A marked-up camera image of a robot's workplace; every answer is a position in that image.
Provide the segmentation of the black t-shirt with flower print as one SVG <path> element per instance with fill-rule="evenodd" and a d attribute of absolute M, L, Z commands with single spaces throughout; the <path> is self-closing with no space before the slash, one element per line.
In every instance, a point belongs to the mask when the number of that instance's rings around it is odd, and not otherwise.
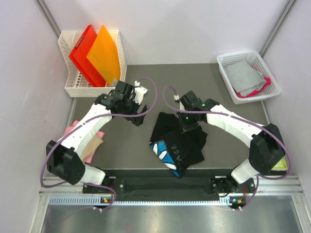
<path fill-rule="evenodd" d="M 185 175 L 188 167 L 204 161 L 202 149 L 207 133 L 198 127 L 185 132 L 174 114 L 158 114 L 149 146 L 159 160 L 178 178 Z"/>

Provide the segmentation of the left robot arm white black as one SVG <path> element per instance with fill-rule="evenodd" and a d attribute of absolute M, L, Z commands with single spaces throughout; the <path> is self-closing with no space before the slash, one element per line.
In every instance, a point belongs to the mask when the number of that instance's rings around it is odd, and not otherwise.
<path fill-rule="evenodd" d="M 83 152 L 97 132 L 116 116 L 136 126 L 141 125 L 150 107 L 144 105 L 141 113 L 138 109 L 147 93 L 148 89 L 138 81 L 134 85 L 119 81 L 108 94 L 99 95 L 68 134 L 57 142 L 52 140 L 47 144 L 47 171 L 71 185 L 92 183 L 99 192 L 106 192 L 110 188 L 108 175 L 99 168 L 85 164 Z"/>

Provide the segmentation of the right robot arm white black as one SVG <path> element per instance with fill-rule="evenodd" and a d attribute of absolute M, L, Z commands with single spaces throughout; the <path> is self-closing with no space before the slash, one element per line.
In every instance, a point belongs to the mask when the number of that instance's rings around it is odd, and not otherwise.
<path fill-rule="evenodd" d="M 175 95 L 174 101 L 179 103 L 177 114 L 184 131 L 194 130 L 200 122 L 205 122 L 231 134 L 249 148 L 248 159 L 237 165 L 225 179 L 229 191 L 238 192 L 253 176 L 269 173 L 285 156 L 280 131 L 272 123 L 264 126 L 247 121 L 213 99 L 202 101 L 193 91 L 181 97 Z"/>

